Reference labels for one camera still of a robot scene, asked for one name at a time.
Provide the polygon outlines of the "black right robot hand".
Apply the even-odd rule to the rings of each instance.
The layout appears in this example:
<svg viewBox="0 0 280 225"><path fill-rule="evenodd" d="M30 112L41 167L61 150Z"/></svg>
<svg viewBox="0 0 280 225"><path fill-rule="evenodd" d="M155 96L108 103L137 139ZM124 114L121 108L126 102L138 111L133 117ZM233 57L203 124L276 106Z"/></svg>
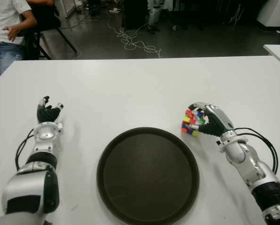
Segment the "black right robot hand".
<svg viewBox="0 0 280 225"><path fill-rule="evenodd" d="M188 107L190 110L203 112L208 122L204 125L189 124L189 128L203 134L221 137L227 131L234 130L232 121L217 106L209 103L196 102Z"/></svg>

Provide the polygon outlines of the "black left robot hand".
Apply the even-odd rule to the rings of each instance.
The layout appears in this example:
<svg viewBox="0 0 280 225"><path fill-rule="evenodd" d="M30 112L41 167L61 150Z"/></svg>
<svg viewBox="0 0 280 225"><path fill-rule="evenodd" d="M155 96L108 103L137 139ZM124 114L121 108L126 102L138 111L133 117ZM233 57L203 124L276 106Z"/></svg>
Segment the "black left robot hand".
<svg viewBox="0 0 280 225"><path fill-rule="evenodd" d="M49 96L45 96L38 103L37 120L39 124L44 122L55 122L64 107L62 103L58 103L55 107L52 107L51 105L46 106L49 102L49 98Z"/></svg>

